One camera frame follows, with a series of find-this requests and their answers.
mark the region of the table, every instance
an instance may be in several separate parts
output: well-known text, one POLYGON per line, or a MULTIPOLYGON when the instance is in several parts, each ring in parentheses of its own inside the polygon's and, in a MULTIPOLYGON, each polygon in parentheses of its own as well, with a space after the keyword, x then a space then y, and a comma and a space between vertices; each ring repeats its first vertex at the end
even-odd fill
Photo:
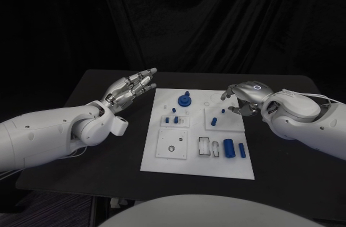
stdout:
MULTIPOLYGON (((67 107, 81 106, 104 96, 113 82, 133 71, 88 70, 67 107)), ((155 74, 159 88, 225 90, 248 80, 318 93, 302 75, 212 73, 155 74)), ((256 180, 140 171, 155 91, 143 94, 119 115, 130 125, 124 136, 107 140, 77 158, 59 159, 23 171, 19 189, 45 190, 147 201, 182 194, 241 198, 277 207, 307 218, 346 220, 346 161, 271 132, 261 116, 244 117, 256 180)))

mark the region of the robotic arm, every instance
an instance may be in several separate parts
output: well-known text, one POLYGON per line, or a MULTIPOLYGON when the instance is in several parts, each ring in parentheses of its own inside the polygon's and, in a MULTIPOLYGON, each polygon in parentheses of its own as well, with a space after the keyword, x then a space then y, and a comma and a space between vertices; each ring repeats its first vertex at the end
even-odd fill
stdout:
POLYGON ((230 85, 221 99, 235 95, 241 107, 228 109, 243 115, 261 112, 271 131, 286 140, 299 140, 313 149, 346 160, 346 105, 325 95, 289 91, 274 93, 258 81, 230 85), (329 100, 318 104, 307 96, 329 100))
POLYGON ((116 114, 156 87, 158 69, 123 77, 101 101, 23 114, 0 123, 0 172, 42 165, 80 148, 98 145, 110 132, 121 136, 129 122, 116 114))

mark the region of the blue object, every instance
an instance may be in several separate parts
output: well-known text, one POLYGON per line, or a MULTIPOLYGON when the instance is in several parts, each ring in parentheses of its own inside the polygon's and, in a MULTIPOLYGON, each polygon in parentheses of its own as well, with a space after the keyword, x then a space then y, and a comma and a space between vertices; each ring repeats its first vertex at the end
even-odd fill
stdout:
POLYGON ((185 95, 182 95, 178 98, 178 103, 182 107, 188 107, 192 104, 192 98, 191 98, 191 93, 189 91, 185 92, 185 95))
POLYGON ((245 149, 244 149, 244 143, 240 143, 240 156, 241 156, 243 158, 247 158, 245 149))
POLYGON ((212 122, 211 122, 211 125, 212 125, 212 126, 217 125, 217 121, 218 121, 218 119, 217 119, 217 118, 212 118, 212 122))
POLYGON ((234 141, 230 138, 224 140, 224 146, 225 146, 225 157, 234 158, 237 156, 235 146, 234 146, 234 141))

